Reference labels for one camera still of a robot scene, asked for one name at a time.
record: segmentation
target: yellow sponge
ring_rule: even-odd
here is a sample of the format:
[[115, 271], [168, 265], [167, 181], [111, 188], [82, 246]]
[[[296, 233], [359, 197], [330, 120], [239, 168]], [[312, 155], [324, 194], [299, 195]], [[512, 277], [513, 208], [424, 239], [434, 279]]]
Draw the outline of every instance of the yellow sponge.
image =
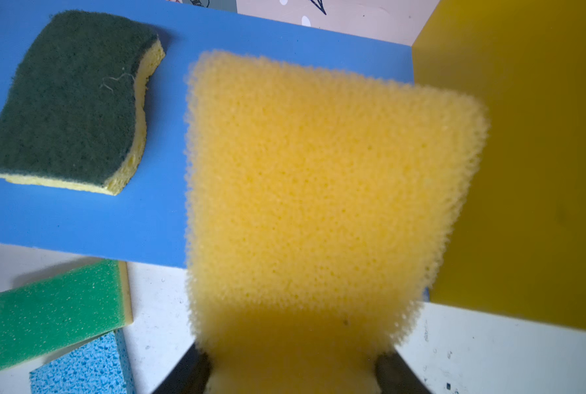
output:
[[212, 393], [373, 393], [486, 139], [452, 91], [202, 56], [188, 97], [188, 291]]

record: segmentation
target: yellow wall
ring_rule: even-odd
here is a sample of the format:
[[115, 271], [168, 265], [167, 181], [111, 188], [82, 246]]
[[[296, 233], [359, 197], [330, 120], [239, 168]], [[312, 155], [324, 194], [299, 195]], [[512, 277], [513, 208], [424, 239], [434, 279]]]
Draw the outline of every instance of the yellow wall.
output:
[[432, 301], [586, 329], [586, 1], [441, 0], [413, 57], [492, 118]]

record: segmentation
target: scrub sponge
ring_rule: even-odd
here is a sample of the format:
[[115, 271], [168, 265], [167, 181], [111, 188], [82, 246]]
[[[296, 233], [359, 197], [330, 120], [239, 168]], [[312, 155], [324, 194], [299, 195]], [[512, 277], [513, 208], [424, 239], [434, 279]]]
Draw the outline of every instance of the scrub sponge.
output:
[[32, 394], [135, 394], [122, 330], [30, 372]]
[[126, 263], [102, 260], [0, 293], [0, 370], [131, 324]]
[[55, 15], [18, 66], [0, 113], [0, 178], [115, 195], [146, 143], [144, 94], [164, 57], [141, 23]]
[[215, 52], [190, 77], [188, 292], [212, 393], [373, 393], [486, 140], [448, 90]]

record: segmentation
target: sponge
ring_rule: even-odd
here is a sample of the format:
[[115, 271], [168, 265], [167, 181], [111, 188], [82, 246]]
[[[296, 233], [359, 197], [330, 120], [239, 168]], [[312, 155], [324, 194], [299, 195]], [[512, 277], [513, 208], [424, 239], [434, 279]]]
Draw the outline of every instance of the sponge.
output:
[[32, 394], [135, 394], [122, 330], [30, 372]]
[[131, 324], [126, 263], [102, 260], [0, 293], [0, 370]]
[[144, 152], [146, 83], [163, 57], [147, 25], [98, 12], [55, 15], [0, 113], [0, 178], [120, 193]]
[[225, 52], [189, 78], [188, 292], [212, 393], [373, 393], [486, 140], [463, 94]]

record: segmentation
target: blue sponge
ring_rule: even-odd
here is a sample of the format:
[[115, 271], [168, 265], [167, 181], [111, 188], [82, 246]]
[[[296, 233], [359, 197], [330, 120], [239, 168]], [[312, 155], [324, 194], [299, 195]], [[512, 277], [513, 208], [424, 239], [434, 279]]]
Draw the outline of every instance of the blue sponge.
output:
[[135, 394], [122, 330], [30, 372], [33, 394]]

